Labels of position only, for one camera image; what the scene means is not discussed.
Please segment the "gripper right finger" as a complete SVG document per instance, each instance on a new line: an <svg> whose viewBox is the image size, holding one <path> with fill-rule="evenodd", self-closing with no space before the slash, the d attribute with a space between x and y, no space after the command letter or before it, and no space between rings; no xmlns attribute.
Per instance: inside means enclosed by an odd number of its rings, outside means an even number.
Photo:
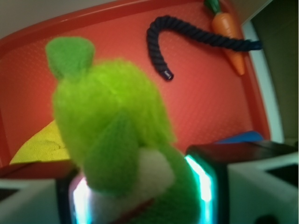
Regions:
<svg viewBox="0 0 299 224"><path fill-rule="evenodd" d="M272 141L192 145L201 224L296 224L299 152Z"/></svg>

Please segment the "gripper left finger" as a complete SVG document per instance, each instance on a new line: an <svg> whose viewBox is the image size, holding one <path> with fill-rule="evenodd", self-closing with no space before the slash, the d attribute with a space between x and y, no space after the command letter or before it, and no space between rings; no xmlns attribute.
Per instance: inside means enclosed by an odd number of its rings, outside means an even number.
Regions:
<svg viewBox="0 0 299 224"><path fill-rule="evenodd" d="M0 169L0 222L89 224L88 194L71 161L7 165Z"/></svg>

